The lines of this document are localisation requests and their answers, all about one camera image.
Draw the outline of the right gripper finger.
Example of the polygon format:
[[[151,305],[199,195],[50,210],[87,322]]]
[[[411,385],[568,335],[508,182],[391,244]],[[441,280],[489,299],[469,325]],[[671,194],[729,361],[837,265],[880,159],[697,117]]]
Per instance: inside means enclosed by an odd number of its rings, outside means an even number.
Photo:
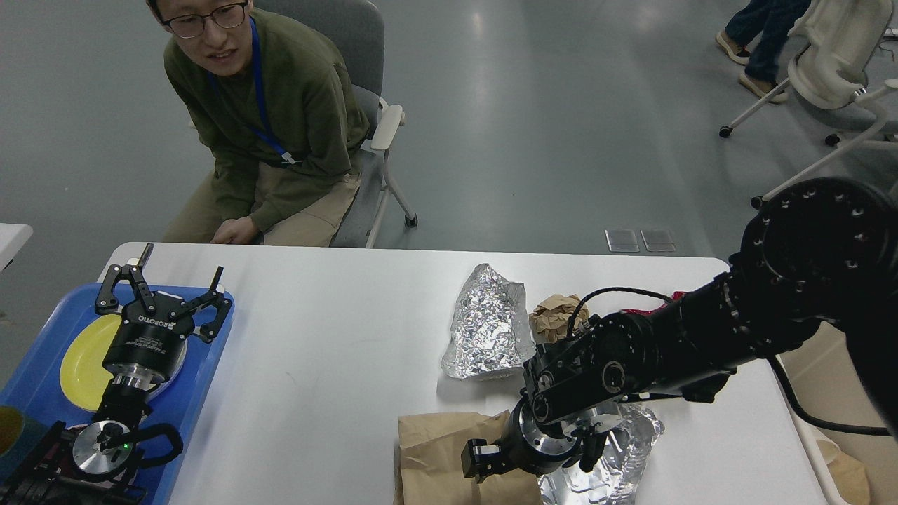
[[[582,438],[579,469],[584,473],[592,473],[603,451],[608,438],[608,431],[590,429]]]
[[[468,439],[461,454],[462,474],[480,485],[490,476],[509,472],[506,456],[499,445],[481,438]]]

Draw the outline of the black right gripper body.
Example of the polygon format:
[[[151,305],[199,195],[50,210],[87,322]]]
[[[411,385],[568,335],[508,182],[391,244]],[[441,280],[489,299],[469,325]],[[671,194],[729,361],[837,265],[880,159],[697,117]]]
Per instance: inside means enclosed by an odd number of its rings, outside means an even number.
[[[582,438],[590,429],[576,428],[570,435],[550,434],[540,428],[526,400],[519,400],[504,425],[495,445],[502,448],[509,461],[509,472],[520,469],[542,476],[558,468],[579,466]]]

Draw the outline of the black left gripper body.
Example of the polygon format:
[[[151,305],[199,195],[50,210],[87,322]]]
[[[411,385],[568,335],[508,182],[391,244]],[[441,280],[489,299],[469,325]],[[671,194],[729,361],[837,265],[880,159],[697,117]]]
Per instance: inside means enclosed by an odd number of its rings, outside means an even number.
[[[102,359],[103,368],[112,374],[110,386],[161,393],[177,377],[186,358],[188,323],[193,319],[183,314],[175,320],[171,313],[185,303],[179,295],[154,295],[154,314],[139,300],[123,307],[121,326]]]

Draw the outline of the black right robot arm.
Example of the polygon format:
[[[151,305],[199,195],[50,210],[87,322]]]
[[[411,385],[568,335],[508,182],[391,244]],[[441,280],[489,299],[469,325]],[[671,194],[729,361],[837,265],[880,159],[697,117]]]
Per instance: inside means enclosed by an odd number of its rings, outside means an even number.
[[[845,335],[860,384],[884,428],[825,422],[825,429],[896,435],[896,201],[843,177],[799,182],[759,205],[730,269],[648,314],[568,320],[557,342],[523,365],[525,388],[495,441],[469,439],[463,476],[477,483],[514,469],[590,471],[612,428],[604,415],[626,399],[712,403],[739,365],[799,348],[821,322]]]

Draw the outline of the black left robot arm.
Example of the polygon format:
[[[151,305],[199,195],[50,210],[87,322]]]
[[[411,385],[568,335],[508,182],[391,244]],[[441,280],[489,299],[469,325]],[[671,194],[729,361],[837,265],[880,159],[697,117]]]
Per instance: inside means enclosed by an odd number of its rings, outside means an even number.
[[[166,504],[234,298],[149,285],[147,244],[55,307],[2,389],[4,504]]]

